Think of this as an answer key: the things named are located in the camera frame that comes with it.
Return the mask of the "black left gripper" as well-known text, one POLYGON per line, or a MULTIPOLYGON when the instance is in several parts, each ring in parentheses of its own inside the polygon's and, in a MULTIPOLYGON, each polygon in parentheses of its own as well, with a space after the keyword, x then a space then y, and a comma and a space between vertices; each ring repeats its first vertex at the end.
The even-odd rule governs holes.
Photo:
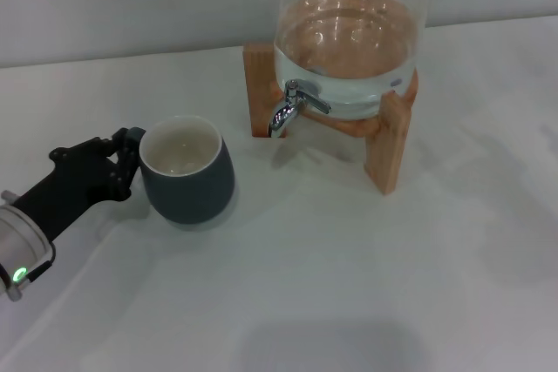
POLYGON ((92 206, 131 196, 139 143, 132 129, 120 128, 107 139, 95 137, 56 148, 49 153, 52 172, 13 206, 53 241, 92 206))

